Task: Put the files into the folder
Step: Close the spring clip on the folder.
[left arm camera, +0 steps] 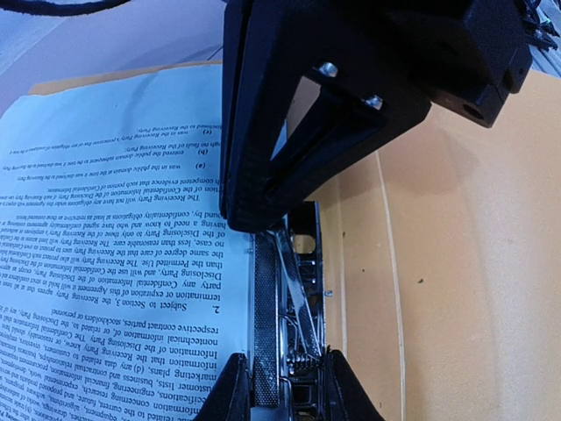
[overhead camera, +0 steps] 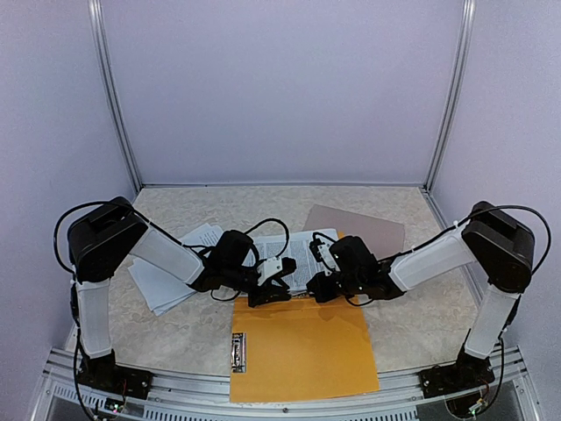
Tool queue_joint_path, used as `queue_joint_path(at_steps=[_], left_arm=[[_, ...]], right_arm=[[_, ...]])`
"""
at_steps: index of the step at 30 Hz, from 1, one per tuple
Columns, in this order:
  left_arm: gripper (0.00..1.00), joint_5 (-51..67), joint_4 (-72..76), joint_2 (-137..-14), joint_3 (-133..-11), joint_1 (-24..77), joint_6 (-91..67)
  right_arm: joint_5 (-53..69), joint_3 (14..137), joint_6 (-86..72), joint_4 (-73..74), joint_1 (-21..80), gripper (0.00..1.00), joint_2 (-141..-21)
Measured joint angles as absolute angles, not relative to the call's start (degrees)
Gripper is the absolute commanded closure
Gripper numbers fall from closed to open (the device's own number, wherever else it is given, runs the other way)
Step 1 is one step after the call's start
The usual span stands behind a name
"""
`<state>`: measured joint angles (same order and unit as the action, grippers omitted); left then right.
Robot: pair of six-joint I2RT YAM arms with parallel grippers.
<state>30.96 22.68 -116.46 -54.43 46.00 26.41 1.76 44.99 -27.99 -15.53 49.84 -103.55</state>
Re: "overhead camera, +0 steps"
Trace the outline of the stack of printed papers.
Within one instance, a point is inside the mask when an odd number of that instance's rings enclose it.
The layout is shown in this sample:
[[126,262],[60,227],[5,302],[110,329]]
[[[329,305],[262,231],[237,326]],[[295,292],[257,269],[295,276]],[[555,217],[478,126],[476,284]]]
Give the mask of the stack of printed papers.
[[[300,294],[306,290],[306,284],[318,272],[324,271],[324,265],[314,258],[309,250],[309,243],[312,241],[312,232],[293,232],[289,236],[288,246],[281,255],[295,260],[295,271],[287,276],[283,276],[283,281],[289,286],[292,294]],[[284,234],[253,237],[253,242],[259,252],[261,259],[272,258],[285,246],[286,238]]]

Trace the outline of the orange file folder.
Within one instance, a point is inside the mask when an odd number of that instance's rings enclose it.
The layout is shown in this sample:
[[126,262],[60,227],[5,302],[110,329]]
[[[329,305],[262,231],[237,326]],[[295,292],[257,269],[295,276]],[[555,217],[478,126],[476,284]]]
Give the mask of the orange file folder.
[[288,403],[380,389],[364,312],[343,298],[293,298],[233,305],[232,331],[245,337],[245,371],[231,373],[233,403]]

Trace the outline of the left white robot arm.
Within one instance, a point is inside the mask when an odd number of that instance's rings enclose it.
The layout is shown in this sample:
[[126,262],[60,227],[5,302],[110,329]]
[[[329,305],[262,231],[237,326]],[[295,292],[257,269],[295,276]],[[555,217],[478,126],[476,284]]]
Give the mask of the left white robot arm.
[[109,334],[109,286],[129,255],[163,270],[196,292],[222,287],[244,293],[254,308],[287,301],[284,278],[294,273],[294,259],[278,252],[262,258],[247,232],[224,232],[214,246],[188,246],[134,209],[122,196],[90,202],[91,211],[67,230],[73,276],[72,308],[79,328],[81,372],[106,390],[116,389],[123,372],[116,363]]

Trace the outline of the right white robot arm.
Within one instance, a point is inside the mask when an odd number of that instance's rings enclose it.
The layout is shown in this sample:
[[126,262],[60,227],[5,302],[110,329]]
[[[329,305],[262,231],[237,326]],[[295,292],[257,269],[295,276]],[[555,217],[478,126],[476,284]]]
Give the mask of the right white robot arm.
[[535,235],[511,216],[514,210],[527,212],[529,207],[480,201],[433,238],[383,259],[358,236],[331,245],[315,239],[310,249],[324,269],[308,281],[307,291],[318,303],[358,295],[389,301],[456,269],[485,276],[477,316],[448,371],[454,388],[467,389],[488,366],[539,266],[534,260]]

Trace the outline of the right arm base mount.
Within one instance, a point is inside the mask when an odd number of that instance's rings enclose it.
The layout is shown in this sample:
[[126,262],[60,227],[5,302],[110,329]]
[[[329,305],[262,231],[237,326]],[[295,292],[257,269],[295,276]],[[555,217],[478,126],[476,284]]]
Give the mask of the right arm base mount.
[[495,380],[491,368],[438,366],[418,373],[425,399],[484,386]]

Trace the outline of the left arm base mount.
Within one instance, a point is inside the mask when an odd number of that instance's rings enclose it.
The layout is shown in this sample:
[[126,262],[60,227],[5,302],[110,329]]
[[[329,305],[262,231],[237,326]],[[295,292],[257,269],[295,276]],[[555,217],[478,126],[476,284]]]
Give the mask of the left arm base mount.
[[146,400],[152,384],[150,371],[119,366],[112,362],[94,362],[81,365],[77,375],[80,385],[111,394]]

